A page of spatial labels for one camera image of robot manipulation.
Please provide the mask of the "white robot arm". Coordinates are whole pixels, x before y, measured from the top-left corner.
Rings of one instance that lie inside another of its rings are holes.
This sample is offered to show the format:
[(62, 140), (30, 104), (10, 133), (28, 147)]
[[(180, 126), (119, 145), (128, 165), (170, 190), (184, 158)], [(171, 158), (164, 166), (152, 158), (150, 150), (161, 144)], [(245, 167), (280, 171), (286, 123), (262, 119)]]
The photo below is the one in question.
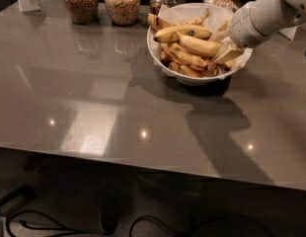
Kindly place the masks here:
[(256, 48), (283, 29), (306, 22), (306, 0), (256, 0), (239, 7), (227, 34), (237, 50)]

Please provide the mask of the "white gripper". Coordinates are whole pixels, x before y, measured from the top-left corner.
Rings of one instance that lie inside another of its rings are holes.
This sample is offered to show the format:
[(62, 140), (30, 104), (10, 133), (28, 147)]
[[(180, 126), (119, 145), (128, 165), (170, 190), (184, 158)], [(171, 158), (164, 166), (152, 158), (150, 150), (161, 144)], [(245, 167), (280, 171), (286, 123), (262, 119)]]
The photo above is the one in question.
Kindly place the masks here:
[(225, 20), (209, 38), (218, 45), (215, 55), (211, 60), (223, 64), (233, 60), (244, 53), (243, 47), (256, 48), (266, 40), (267, 36), (261, 34), (251, 18), (253, 2), (248, 2), (239, 8), (231, 20)]

